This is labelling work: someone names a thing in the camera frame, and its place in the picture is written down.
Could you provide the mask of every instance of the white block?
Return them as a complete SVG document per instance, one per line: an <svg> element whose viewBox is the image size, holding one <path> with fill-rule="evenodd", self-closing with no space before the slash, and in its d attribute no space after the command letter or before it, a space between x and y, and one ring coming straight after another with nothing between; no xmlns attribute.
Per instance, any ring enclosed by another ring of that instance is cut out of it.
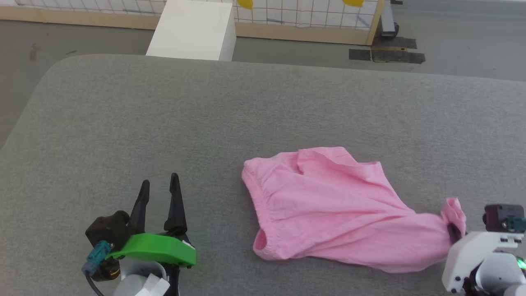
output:
<svg viewBox="0 0 526 296"><path fill-rule="evenodd" d="M146 55L231 61L235 44L232 3L168 0Z"/></svg>
<svg viewBox="0 0 526 296"><path fill-rule="evenodd" d="M143 288L135 296L163 296L168 288L170 288L170 283L151 273Z"/></svg>

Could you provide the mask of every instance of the gray floor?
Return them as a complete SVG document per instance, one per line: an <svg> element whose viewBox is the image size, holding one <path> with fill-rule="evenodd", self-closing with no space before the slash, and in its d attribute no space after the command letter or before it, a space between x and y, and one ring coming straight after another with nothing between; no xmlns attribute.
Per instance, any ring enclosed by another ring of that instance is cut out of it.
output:
<svg viewBox="0 0 526 296"><path fill-rule="evenodd" d="M526 4L405 0L394 11L399 36L417 39L416 51L427 59L422 65L351 61L349 45L253 38L238 38L233 60L526 81L524 15ZM0 21L0 147L54 63L81 54L142 55L152 35L136 29Z"/></svg>

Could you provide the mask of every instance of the gray table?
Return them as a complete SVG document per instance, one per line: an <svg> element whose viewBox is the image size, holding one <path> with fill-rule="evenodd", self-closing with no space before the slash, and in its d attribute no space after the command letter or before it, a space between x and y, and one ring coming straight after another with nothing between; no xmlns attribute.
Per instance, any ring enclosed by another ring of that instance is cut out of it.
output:
<svg viewBox="0 0 526 296"><path fill-rule="evenodd" d="M263 261L240 173L282 151L341 145L381 161L400 198L438 213L460 198L523 203L526 84L318 67L87 55L54 65L0 151L2 295L94 295L80 272L94 218L130 211L151 181L146 231L180 175L198 265L186 295L442 295L443 264L414 274L307 258ZM117 281L99 284L111 295Z"/></svg>

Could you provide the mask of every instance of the wooden frame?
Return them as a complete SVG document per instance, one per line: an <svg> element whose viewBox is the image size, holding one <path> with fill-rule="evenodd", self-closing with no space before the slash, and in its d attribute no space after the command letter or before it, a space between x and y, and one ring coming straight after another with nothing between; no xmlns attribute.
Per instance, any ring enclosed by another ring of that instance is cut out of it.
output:
<svg viewBox="0 0 526 296"><path fill-rule="evenodd" d="M371 45L380 21L383 4L384 0L378 0L370 31L236 23L236 35L239 37ZM155 30L159 18L159 16L147 15L55 11L18 6L0 6L0 19L11 21Z"/></svg>

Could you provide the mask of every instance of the pink cloth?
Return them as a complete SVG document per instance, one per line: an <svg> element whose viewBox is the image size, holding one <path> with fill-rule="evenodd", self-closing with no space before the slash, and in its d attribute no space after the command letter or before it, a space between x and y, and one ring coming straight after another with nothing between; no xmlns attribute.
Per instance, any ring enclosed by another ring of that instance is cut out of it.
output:
<svg viewBox="0 0 526 296"><path fill-rule="evenodd" d="M260 226L254 252L266 260L315 256L413 272L447 257L449 223L466 232L457 199L447 199L441 216L416 214L379 162L358 163L343 147L252 159L242 178Z"/></svg>

